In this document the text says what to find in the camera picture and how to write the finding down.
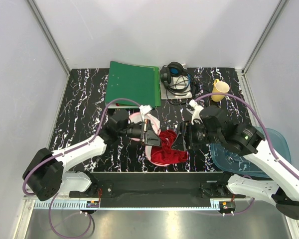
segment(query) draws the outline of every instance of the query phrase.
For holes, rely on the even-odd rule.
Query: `headphone ear cup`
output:
[[[173,61],[173,62],[169,63],[169,65],[167,67],[169,68],[170,75],[173,77],[178,77],[183,74],[184,68],[178,62]]]
[[[168,68],[166,69],[166,73],[167,73],[167,82],[168,82],[168,85],[170,85],[171,84],[171,73]]]
[[[170,71],[167,67],[163,67],[159,71],[159,78],[166,88],[171,84]]]

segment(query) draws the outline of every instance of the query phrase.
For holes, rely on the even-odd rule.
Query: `metal floor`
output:
[[[237,202],[237,211],[247,206]],[[52,211],[57,225],[73,210]],[[98,211],[93,214],[94,232],[91,239],[291,239],[285,217],[272,205],[256,202],[242,215],[234,217],[206,216],[199,212],[164,211]],[[67,237],[80,235],[88,219],[76,215],[56,227]],[[48,222],[47,210],[34,210],[27,239],[58,239]]]

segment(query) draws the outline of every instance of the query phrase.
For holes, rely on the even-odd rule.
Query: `black mount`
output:
[[[141,142],[148,146],[161,146],[160,137],[155,133],[149,119],[142,124]]]
[[[231,173],[223,173],[216,182],[204,182],[200,184],[202,198],[232,198],[233,194],[227,189],[227,183]]]
[[[127,129],[128,125],[129,113],[126,110],[116,110],[101,129],[99,136],[105,144],[111,145],[121,136],[120,132]]]
[[[84,173],[90,178],[91,185],[83,194],[88,196],[88,197],[93,197],[95,195],[98,195],[99,181],[89,171],[84,171]]]
[[[22,178],[25,179],[28,173],[39,163],[52,156],[47,148],[40,149],[31,163],[25,170]],[[52,159],[39,167],[29,178],[27,184],[40,201],[45,201],[54,196],[60,189],[62,183],[63,166],[62,162]]]
[[[299,220],[299,202],[291,200],[285,192],[279,188],[277,193],[272,195],[275,200],[276,208],[289,218]]]

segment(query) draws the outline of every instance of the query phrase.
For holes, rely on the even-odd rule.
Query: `yellow mug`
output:
[[[226,82],[220,81],[219,79],[216,79],[214,81],[214,88],[212,93],[228,93],[229,92],[229,85]],[[223,98],[225,98],[224,95],[212,95],[211,99],[215,102],[221,101]]]

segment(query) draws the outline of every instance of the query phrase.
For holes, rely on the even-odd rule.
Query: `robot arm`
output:
[[[274,158],[264,136],[248,124],[234,124],[218,107],[204,108],[190,102],[192,120],[180,126],[174,149],[196,149],[206,143],[220,143],[230,152],[244,156],[273,181],[257,181],[232,175],[227,189],[233,194],[273,204],[286,216],[299,220],[299,171],[276,151]]]
[[[144,119],[151,108],[141,106],[140,109],[143,119],[140,123],[128,123],[127,111],[115,111],[98,136],[52,152],[47,148],[39,150],[23,174],[23,179],[37,165],[54,156],[36,169],[26,182],[39,200],[45,201],[56,193],[71,191],[83,192],[89,197],[97,195],[98,180],[93,174],[69,170],[87,159],[102,155],[107,145],[111,145],[120,136],[139,138],[145,145],[160,146],[160,138],[151,127],[150,120]]]

